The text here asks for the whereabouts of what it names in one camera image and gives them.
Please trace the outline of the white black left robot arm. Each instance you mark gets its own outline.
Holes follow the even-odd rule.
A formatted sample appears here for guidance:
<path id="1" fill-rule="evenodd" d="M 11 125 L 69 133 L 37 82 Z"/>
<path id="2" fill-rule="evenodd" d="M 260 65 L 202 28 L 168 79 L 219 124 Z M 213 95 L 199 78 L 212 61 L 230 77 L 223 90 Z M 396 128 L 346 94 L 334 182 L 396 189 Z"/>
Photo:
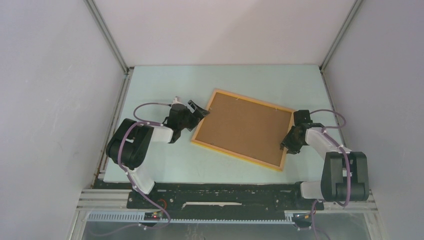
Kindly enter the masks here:
<path id="1" fill-rule="evenodd" d="M 183 130 L 192 131 L 210 114 L 192 100 L 183 104 L 178 96 L 163 106 L 169 108 L 169 114 L 162 122 L 126 118 L 106 146 L 107 157 L 124 171 L 145 208 L 153 208 L 158 202 L 158 194 L 152 191 L 155 181 L 143 165 L 150 144 L 174 144 Z"/>

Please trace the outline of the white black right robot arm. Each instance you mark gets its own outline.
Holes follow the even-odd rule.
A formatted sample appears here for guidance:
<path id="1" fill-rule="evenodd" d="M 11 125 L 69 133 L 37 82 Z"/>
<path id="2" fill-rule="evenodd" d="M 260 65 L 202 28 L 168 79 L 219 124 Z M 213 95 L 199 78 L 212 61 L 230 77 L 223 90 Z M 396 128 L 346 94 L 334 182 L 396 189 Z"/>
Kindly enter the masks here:
<path id="1" fill-rule="evenodd" d="M 297 110 L 293 126 L 280 143 L 288 154 L 299 154 L 302 147 L 312 147 L 323 159 L 321 179 L 299 183 L 291 194 L 291 204 L 304 209 L 311 199 L 335 202 L 343 207 L 350 202 L 367 201 L 370 195 L 367 156 L 338 143 L 328 133 L 330 126 L 313 122 L 312 112 Z"/>

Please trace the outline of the small circuit board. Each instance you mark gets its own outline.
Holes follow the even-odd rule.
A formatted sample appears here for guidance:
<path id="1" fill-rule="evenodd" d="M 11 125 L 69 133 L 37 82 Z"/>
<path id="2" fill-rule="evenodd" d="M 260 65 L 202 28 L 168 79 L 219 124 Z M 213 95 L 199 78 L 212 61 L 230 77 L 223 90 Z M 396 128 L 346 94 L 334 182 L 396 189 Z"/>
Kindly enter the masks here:
<path id="1" fill-rule="evenodd" d="M 158 212 L 146 212 L 144 214 L 144 221 L 159 221 L 162 219 L 162 214 Z"/>

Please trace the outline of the left aluminium corner post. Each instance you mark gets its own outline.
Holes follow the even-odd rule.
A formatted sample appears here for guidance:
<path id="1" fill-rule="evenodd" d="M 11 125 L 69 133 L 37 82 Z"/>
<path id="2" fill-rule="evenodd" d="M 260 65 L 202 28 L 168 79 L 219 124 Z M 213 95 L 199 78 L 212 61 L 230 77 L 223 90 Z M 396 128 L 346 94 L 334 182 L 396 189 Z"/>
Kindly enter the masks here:
<path id="1" fill-rule="evenodd" d="M 96 23 L 97 27 L 100 30 L 100 33 L 102 34 L 102 36 L 104 37 L 109 49 L 111 50 L 113 56 L 115 57 L 115 59 L 117 60 L 120 68 L 123 70 L 123 72 L 125 74 L 127 74 L 129 72 L 129 67 L 127 65 L 127 63 L 124 60 L 124 57 L 121 53 L 121 51 L 119 50 L 119 47 L 116 43 L 116 41 L 114 40 L 111 31 L 109 30 L 107 23 L 105 21 L 105 19 L 103 18 L 99 7 L 96 4 L 95 0 L 83 0 L 83 2 L 85 3 L 87 9 L 89 10 L 89 12 L 91 13 L 94 22 Z"/>

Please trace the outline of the aluminium corner post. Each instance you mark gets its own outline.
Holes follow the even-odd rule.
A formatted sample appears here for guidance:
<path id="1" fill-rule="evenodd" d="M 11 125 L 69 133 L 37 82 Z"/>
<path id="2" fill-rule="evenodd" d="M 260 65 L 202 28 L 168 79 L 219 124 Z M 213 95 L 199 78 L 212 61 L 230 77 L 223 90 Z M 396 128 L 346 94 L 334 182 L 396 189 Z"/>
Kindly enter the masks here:
<path id="1" fill-rule="evenodd" d="M 96 23 L 97 27 L 100 30 L 100 33 L 102 34 L 102 36 L 104 37 L 109 49 L 111 50 L 113 56 L 115 57 L 115 59 L 117 60 L 120 68 L 123 70 L 123 72 L 125 74 L 127 74 L 129 72 L 129 67 L 127 65 L 127 63 L 124 60 L 124 57 L 121 53 L 121 51 L 119 50 L 119 47 L 116 43 L 116 41 L 114 40 L 111 31 L 109 30 L 107 23 L 105 21 L 105 19 L 103 18 L 99 7 L 96 4 L 95 0 L 83 0 L 83 2 L 85 3 L 87 9 L 89 10 L 89 12 L 91 13 L 94 22 Z"/>
<path id="2" fill-rule="evenodd" d="M 336 37 L 334 38 L 332 44 L 330 45 L 329 50 L 327 51 L 319 69 L 320 72 L 323 74 L 328 67 L 334 53 L 338 49 L 338 46 L 340 45 L 341 41 L 343 40 L 344 36 L 346 35 L 350 25 L 354 21 L 354 18 L 358 14 L 360 8 L 362 7 L 364 0 L 355 0 L 353 5 L 351 6 L 346 18 L 344 19 L 340 29 L 338 30 Z"/>

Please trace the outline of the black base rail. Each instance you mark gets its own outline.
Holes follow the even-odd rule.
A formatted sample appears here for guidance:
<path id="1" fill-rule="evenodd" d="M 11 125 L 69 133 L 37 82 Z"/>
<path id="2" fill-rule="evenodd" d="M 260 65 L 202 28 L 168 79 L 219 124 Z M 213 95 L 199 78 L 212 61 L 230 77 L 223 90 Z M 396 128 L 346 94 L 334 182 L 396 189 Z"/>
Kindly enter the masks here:
<path id="1" fill-rule="evenodd" d="M 287 213 L 309 213 L 312 199 L 301 197 L 299 184 L 156 183 L 148 199 L 135 190 L 127 209 L 165 208 L 171 219 L 281 220 Z"/>

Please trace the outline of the right aluminium corner post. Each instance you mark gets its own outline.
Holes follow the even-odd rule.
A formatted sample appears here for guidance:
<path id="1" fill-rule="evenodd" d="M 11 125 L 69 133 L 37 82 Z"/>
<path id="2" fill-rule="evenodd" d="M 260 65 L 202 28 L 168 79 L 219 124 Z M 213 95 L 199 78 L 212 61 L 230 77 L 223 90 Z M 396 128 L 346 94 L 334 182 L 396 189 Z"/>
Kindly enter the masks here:
<path id="1" fill-rule="evenodd" d="M 351 6 L 346 18 L 344 19 L 340 29 L 338 30 L 336 37 L 334 38 L 332 44 L 330 45 L 329 50 L 327 51 L 319 69 L 320 72 L 323 74 L 328 67 L 334 53 L 338 49 L 338 46 L 340 45 L 341 41 L 343 40 L 344 36 L 346 35 L 350 25 L 354 21 L 354 18 L 358 14 L 360 8 L 362 7 L 364 0 L 355 0 L 353 5 Z"/>

